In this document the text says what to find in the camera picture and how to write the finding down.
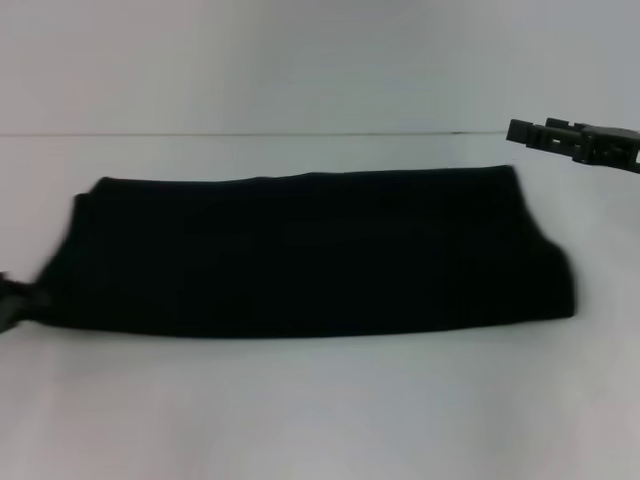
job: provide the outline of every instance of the white backdrop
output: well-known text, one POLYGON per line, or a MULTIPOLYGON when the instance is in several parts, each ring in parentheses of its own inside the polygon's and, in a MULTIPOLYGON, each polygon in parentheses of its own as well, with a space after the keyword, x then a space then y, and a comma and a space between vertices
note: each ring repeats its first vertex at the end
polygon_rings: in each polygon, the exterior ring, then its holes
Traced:
POLYGON ((0 133, 640 125, 630 0, 4 0, 0 133))
POLYGON ((0 336, 0 478, 640 478, 640 177, 504 134, 287 136, 492 132, 547 116, 637 128, 638 10, 0 2, 0 269, 16 278, 33 277, 72 196, 101 176, 513 163, 580 293, 573 320, 359 339, 197 342, 26 324, 0 336), (176 136, 203 133, 284 136, 176 136))

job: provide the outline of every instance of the white wall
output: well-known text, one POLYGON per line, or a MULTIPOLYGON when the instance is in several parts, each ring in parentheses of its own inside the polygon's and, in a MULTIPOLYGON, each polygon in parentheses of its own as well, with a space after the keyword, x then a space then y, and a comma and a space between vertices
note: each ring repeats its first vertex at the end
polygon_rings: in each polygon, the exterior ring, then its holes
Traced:
POLYGON ((255 345, 222 342, 218 357, 17 330, 0 337, 0 477, 640 478, 639 180, 503 133, 357 135, 495 132, 547 116, 638 128, 639 13, 624 0, 0 2, 0 270, 31 278, 71 197, 101 176, 514 163, 581 294, 573 322, 267 342, 275 356, 246 361, 255 345), (255 133, 285 136, 233 136, 255 133), (220 385, 252 396, 208 410, 220 385), (272 443, 280 422, 289 433, 272 443))
POLYGON ((628 0, 4 0, 0 133, 638 125, 628 0))

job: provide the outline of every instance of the black plastic part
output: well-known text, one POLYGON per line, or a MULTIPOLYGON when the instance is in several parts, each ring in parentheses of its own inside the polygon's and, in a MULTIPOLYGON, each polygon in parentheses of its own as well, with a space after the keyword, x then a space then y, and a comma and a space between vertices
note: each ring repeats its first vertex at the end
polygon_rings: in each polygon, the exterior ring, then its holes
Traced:
POLYGON ((507 140, 527 148, 566 155, 584 165, 600 165, 640 173, 640 132, 547 119, 536 125, 511 120, 507 140))
POLYGON ((12 282, 0 273, 0 333, 12 329, 19 321, 26 299, 22 284, 12 282))

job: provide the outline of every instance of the black towel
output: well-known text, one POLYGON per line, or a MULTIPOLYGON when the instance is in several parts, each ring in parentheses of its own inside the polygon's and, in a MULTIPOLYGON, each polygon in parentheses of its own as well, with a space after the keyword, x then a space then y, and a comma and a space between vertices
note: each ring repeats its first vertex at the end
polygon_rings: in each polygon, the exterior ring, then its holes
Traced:
POLYGON ((188 337, 428 332, 570 317, 567 258, 511 167, 240 181, 105 178, 78 195, 38 321, 188 337))

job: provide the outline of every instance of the black cloth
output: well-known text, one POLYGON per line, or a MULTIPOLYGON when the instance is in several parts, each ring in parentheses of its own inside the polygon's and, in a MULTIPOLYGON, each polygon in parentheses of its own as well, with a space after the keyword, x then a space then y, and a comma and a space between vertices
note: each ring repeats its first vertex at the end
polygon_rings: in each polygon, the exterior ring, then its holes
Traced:
POLYGON ((570 317, 567 258, 511 167, 197 183, 75 199, 38 321, 188 337, 428 332, 570 317))

